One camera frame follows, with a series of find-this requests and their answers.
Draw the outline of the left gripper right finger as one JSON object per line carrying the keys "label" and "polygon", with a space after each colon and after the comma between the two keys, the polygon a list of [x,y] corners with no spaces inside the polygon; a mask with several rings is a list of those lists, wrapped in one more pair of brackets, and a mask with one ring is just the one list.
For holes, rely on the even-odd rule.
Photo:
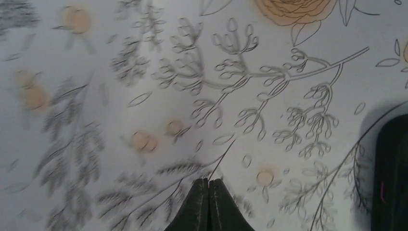
{"label": "left gripper right finger", "polygon": [[208,218],[210,231],[254,231],[220,179],[209,182]]}

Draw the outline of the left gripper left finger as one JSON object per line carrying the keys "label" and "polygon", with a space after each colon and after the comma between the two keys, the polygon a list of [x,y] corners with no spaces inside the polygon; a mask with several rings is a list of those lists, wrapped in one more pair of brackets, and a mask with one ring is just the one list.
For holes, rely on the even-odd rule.
{"label": "left gripper left finger", "polygon": [[208,179],[193,182],[184,202],[165,231],[206,231],[209,214]]}

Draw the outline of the phone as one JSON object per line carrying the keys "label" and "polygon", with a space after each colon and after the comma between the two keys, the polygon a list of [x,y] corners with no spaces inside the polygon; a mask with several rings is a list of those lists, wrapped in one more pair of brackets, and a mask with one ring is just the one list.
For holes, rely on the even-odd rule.
{"label": "phone", "polygon": [[380,130],[375,150],[370,228],[408,230],[408,116],[388,121]]}

